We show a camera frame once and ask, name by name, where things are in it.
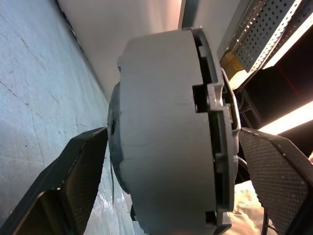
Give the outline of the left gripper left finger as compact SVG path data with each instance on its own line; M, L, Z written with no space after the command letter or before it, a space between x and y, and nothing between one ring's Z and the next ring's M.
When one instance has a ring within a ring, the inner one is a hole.
M73 137L36 178L0 235L83 235L97 197L108 141L106 127Z

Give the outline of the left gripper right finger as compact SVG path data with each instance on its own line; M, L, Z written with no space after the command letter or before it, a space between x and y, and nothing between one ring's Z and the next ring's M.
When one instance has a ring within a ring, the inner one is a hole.
M278 235L313 235L313 164L287 138L242 128L256 194Z

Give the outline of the grey segmented motor cover disc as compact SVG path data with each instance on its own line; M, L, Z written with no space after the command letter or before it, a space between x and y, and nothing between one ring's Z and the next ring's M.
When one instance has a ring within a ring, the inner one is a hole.
M231 227L230 212L234 208L234 188L238 172L240 121L236 98L218 58L209 46L201 28L191 30L200 63L203 94L195 103L198 113L208 114L212 146L216 211L214 235Z

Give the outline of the silver motor stator copper windings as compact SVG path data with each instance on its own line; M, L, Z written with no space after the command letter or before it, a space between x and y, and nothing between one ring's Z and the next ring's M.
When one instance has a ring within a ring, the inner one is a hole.
M152 235L213 235L216 209L207 113L193 87L203 83L190 31L130 40L120 67L121 176L141 228Z

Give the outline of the beige crumpled sheet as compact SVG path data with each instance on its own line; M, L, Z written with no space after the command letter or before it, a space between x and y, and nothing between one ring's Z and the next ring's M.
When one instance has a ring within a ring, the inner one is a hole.
M224 235L261 235L264 208L251 181L235 186L234 210L229 214L232 226Z

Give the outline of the bright light tube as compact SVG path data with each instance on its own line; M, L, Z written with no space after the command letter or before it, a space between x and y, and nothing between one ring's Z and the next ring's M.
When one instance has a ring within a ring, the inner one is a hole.
M280 117L259 131L278 135L313 120L313 101Z

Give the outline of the metal lattice strut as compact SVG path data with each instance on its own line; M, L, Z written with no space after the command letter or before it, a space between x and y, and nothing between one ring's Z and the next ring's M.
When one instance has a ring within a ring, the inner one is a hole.
M238 108L244 127L258 129L262 122L259 112L245 89L238 92Z

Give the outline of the blue plastic table cover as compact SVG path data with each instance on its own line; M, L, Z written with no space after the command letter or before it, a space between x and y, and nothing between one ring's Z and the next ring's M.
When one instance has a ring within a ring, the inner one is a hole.
M56 0L0 0L0 226L109 101Z

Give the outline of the brown cardboard block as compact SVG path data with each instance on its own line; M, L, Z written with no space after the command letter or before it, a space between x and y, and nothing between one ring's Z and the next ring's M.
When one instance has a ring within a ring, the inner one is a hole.
M224 69L228 77L234 76L237 72L244 70L241 62L237 59L234 53L228 50L221 59L221 67Z

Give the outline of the perforated metal tray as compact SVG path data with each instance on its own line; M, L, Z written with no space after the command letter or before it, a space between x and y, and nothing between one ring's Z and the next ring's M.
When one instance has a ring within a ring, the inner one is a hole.
M313 0L260 0L245 17L228 50L253 73L273 67L313 27Z

